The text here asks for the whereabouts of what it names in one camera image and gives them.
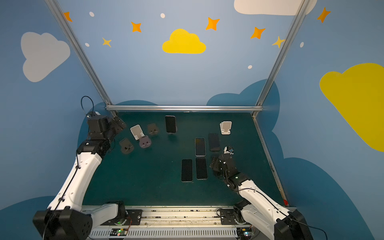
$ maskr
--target green mat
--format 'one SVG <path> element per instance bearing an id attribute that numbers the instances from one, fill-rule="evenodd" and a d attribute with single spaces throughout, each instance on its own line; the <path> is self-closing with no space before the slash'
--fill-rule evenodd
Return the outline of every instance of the green mat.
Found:
<path id="1" fill-rule="evenodd" d="M 165 115 L 176 116 L 177 133 L 168 134 Z M 127 124 L 116 136 L 116 146 L 108 153 L 92 177 L 83 205 L 124 201 L 125 205 L 233 205 L 242 200 L 209 167 L 208 134 L 218 133 L 220 145 L 234 148 L 237 169 L 247 174 L 266 194 L 283 205 L 255 125 L 249 113 L 120 113 Z M 220 122 L 232 121 L 230 135 L 220 133 Z M 145 135 L 147 125 L 156 123 L 159 134 L 149 136 L 152 145 L 139 147 L 130 128 L 139 124 Z M 195 138 L 204 137 L 207 148 L 208 179 L 197 180 Z M 125 155 L 119 141 L 128 138 L 134 145 Z M 181 160 L 193 159 L 193 182 L 181 182 Z"/>

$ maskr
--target yellow cloud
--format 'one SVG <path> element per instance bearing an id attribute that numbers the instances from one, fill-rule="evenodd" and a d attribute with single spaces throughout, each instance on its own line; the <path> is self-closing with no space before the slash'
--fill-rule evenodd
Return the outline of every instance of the yellow cloud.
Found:
<path id="1" fill-rule="evenodd" d="M 320 88 L 364 142 L 384 152 L 384 67 L 363 63 L 329 72 Z"/>
<path id="2" fill-rule="evenodd" d="M 203 53 L 207 47 L 200 42 L 199 37 L 184 29 L 176 29 L 169 37 L 169 41 L 163 43 L 163 51 L 166 53 Z"/>

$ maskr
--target yellow star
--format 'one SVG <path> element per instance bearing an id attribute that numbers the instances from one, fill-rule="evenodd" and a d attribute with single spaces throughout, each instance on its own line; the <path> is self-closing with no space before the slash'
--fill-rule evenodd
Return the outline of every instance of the yellow star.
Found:
<path id="1" fill-rule="evenodd" d="M 331 11 L 327 11 L 327 10 L 325 10 L 325 8 L 324 8 L 324 10 L 323 10 L 323 12 L 321 13 L 321 15 L 317 18 L 318 20 L 321 20 L 321 23 L 323 23 L 324 22 L 324 19 L 327 17 L 327 15 L 328 14 L 330 14 L 331 13 Z"/>
<path id="2" fill-rule="evenodd" d="M 109 42 L 112 41 L 112 40 L 107 41 L 107 40 L 105 40 L 104 38 L 103 38 L 103 40 L 104 40 L 103 45 L 108 45 L 108 46 L 111 48 L 111 46 L 109 45 Z"/>
<path id="3" fill-rule="evenodd" d="M 280 39 L 280 36 L 278 36 L 278 37 L 277 37 L 277 42 L 274 43 L 274 44 L 272 44 L 272 46 L 273 46 L 273 45 L 277 45 L 277 46 L 279 46 L 279 48 L 280 48 L 281 43 L 284 42 L 284 41 L 285 41 L 285 39 L 281 40 L 281 39 Z"/>
<path id="4" fill-rule="evenodd" d="M 253 38 L 260 39 L 262 37 L 262 33 L 263 33 L 264 30 L 265 30 L 265 28 L 264 29 L 258 29 L 258 28 L 255 27 L 255 32 L 251 36 L 251 39 L 253 39 Z"/>
<path id="5" fill-rule="evenodd" d="M 72 21 L 72 19 L 70 18 L 70 12 L 66 12 L 66 13 L 64 13 L 64 16 L 65 16 L 65 18 L 68 20 L 68 21 Z"/>
<path id="6" fill-rule="evenodd" d="M 131 23 L 132 23 L 132 26 L 133 26 L 132 32 L 134 32 L 134 31 L 138 31 L 138 32 L 141 33 L 141 30 L 140 30 L 140 25 L 141 25 L 141 23 L 138 23 L 138 24 L 135 24 L 135 23 L 133 23 L 133 22 L 131 22 Z"/>
<path id="7" fill-rule="evenodd" d="M 212 19 L 208 18 L 208 26 L 205 30 L 213 29 L 216 31 L 216 24 L 219 20 L 220 19 L 212 20 Z"/>

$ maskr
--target white cloud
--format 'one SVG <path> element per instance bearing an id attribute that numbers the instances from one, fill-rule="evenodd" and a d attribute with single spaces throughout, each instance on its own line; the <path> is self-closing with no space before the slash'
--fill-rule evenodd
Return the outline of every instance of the white cloud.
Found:
<path id="1" fill-rule="evenodd" d="M 317 0 L 311 0 L 308 14 Z M 296 15 L 301 0 L 235 0 L 235 10 L 242 14 Z"/>
<path id="2" fill-rule="evenodd" d="M 70 47 L 66 42 L 58 41 L 49 33 L 41 35 L 33 32 L 22 36 L 22 51 L 26 58 L 23 65 L 24 75 L 31 82 L 45 78 L 70 56 Z"/>

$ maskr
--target black smartphone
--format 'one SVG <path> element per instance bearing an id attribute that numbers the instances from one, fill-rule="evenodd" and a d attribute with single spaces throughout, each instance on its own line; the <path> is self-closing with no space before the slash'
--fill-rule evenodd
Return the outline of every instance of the black smartphone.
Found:
<path id="1" fill-rule="evenodd" d="M 166 116 L 166 129 L 167 133 L 175 133 L 177 131 L 175 116 Z"/>
<path id="2" fill-rule="evenodd" d="M 205 138 L 197 137 L 195 138 L 195 155 L 196 157 L 205 157 Z"/>
<path id="3" fill-rule="evenodd" d="M 209 150 L 211 150 L 212 152 L 221 150 L 220 140 L 218 139 L 217 133 L 208 134 L 208 142 L 209 142 Z"/>
<path id="4" fill-rule="evenodd" d="M 197 179 L 208 178 L 207 160 L 205 159 L 205 157 L 196 158 L 196 178 Z"/>
<path id="5" fill-rule="evenodd" d="M 192 159 L 181 160 L 181 181 L 191 182 L 193 180 L 192 174 Z"/>

